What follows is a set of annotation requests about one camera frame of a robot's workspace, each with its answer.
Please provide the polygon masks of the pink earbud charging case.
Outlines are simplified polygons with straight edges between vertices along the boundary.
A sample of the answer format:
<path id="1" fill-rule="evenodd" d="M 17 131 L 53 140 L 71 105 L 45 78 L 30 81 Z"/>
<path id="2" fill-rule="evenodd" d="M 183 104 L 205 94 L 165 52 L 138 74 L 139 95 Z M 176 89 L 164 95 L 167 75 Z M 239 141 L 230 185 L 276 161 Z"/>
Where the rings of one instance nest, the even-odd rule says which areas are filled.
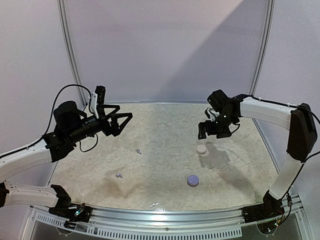
<path id="1" fill-rule="evenodd" d="M 203 144 L 199 144 L 197 147 L 196 147 L 196 152 L 199 154 L 199 155 L 204 155 L 207 153 L 207 147 Z"/>

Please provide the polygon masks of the lavender earbud charging case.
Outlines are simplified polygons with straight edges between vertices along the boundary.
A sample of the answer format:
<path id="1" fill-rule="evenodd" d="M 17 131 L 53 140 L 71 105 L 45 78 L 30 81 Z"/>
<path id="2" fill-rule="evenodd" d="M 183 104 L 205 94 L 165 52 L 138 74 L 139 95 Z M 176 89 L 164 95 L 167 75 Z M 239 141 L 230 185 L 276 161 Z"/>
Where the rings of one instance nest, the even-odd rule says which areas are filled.
<path id="1" fill-rule="evenodd" d="M 197 187 L 200 183 L 200 179 L 197 175 L 189 175 L 187 177 L 187 184 L 190 186 L 190 187 Z"/>

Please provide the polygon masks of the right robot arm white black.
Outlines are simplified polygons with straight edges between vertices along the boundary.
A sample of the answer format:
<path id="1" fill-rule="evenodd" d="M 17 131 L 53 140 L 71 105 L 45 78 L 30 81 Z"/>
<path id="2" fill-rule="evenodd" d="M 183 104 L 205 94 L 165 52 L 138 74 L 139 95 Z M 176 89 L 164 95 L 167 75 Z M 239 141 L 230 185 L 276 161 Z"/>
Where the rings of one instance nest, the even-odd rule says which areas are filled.
<path id="1" fill-rule="evenodd" d="M 213 91 L 207 98 L 209 108 L 205 111 L 207 119 L 198 124 L 199 140 L 207 137 L 230 138 L 239 127 L 241 119 L 271 125 L 272 130 L 280 130 L 284 149 L 278 175 L 264 195 L 258 213 L 269 218 L 278 210 L 278 203 L 290 192 L 306 162 L 318 155 L 313 148 L 318 140 L 316 124 L 319 118 L 307 103 L 292 104 L 255 97 L 249 94 L 227 96 L 223 90 Z"/>

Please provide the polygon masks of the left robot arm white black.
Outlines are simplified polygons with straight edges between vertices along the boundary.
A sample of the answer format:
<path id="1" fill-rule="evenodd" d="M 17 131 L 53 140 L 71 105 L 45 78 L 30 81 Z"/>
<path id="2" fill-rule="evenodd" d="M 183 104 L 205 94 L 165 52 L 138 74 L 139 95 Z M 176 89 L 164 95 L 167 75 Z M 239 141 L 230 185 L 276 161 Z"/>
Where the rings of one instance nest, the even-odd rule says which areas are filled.
<path id="1" fill-rule="evenodd" d="M 40 187 L 17 184 L 8 179 L 33 167 L 55 163 L 72 152 L 77 143 L 102 132 L 118 136 L 133 114 L 120 113 L 120 106 L 99 104 L 95 114 L 87 116 L 74 101 L 61 103 L 53 111 L 56 126 L 33 146 L 0 157 L 0 205 L 36 205 L 55 208 L 63 217 L 74 213 L 68 193 L 60 186 Z"/>

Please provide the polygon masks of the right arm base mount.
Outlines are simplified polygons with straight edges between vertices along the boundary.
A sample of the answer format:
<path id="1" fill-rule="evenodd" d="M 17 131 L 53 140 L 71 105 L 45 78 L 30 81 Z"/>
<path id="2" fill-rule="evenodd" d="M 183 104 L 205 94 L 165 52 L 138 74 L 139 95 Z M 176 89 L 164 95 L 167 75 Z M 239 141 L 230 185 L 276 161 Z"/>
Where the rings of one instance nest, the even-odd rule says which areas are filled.
<path id="1" fill-rule="evenodd" d="M 241 209 L 245 223 L 272 219 L 284 214 L 285 209 L 281 200 L 264 200 L 263 203 L 245 206 Z"/>

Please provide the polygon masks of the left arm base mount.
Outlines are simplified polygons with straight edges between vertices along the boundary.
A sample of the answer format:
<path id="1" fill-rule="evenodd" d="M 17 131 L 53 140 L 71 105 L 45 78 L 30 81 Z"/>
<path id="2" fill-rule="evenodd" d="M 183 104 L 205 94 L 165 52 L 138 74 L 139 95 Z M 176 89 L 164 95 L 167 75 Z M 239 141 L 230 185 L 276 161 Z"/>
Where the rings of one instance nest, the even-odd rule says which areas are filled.
<path id="1" fill-rule="evenodd" d="M 75 204 L 70 203 L 69 206 L 65 207 L 50 207 L 48 212 L 52 215 L 62 217 L 68 219 L 69 222 L 83 222 L 88 223 L 93 208 L 86 205 L 85 203 L 82 204 Z"/>

